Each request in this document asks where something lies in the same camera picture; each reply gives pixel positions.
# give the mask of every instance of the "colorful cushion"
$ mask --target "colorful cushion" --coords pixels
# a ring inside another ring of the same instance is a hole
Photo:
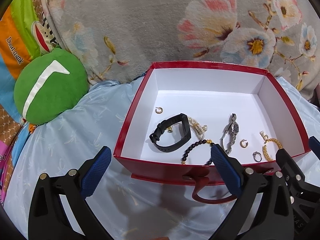
[[[22,70],[13,96],[22,117],[40,125],[73,108],[87,91],[87,74],[81,62],[56,48]]]

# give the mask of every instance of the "gold chain bracelet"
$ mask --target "gold chain bracelet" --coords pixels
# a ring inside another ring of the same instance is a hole
[[[282,145],[281,145],[281,143],[280,143],[277,139],[275,139],[275,138],[269,138],[268,135],[264,134],[264,131],[261,131],[261,132],[260,132],[260,135],[261,135],[262,138],[264,139],[264,144],[266,144],[267,142],[274,142],[274,143],[278,146],[279,149],[282,149]],[[267,146],[266,146],[266,145],[264,145],[264,146],[262,147],[262,153],[263,153],[263,156],[265,157],[265,159],[266,159],[268,162],[273,161],[273,159],[270,158],[270,156],[268,155]]]

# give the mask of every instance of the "pink flower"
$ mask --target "pink flower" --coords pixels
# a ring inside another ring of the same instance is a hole
[[[178,38],[192,49],[210,48],[222,44],[236,24],[236,0],[193,0],[177,26]]]
[[[301,22],[302,13],[298,7],[297,0],[273,0],[273,4],[283,31]]]

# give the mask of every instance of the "black smartwatch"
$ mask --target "black smartwatch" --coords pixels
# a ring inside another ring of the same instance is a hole
[[[164,133],[165,129],[178,122],[182,123],[184,137],[177,143],[170,146],[157,145],[157,141],[160,140],[160,136]],[[152,134],[150,134],[149,138],[156,146],[156,148],[162,152],[173,152],[179,149],[181,146],[183,146],[191,139],[191,130],[189,126],[188,117],[185,114],[178,114],[174,117],[169,118],[168,120],[163,120],[160,124],[157,125],[156,130]]]

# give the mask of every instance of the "gold hoop earring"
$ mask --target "gold hoop earring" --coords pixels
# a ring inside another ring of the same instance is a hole
[[[266,144],[267,142],[274,142],[279,149],[282,149],[282,145],[281,143],[275,139],[275,138],[269,138],[268,135],[264,134],[264,131],[261,131],[260,132],[260,135],[262,136],[262,138],[264,139],[264,144]],[[273,159],[270,158],[270,156],[268,155],[268,152],[267,152],[267,146],[264,145],[262,147],[262,153],[263,153],[263,156],[265,157],[265,159],[268,161],[268,162],[271,162],[273,161]]]
[[[241,146],[242,148],[248,147],[248,142],[246,142],[245,145],[243,145],[243,143],[244,143],[245,141],[246,141],[246,139],[242,139],[242,140],[240,141],[240,146]]]
[[[161,114],[162,112],[163,112],[162,107],[156,107],[156,113],[157,113],[157,114]]]

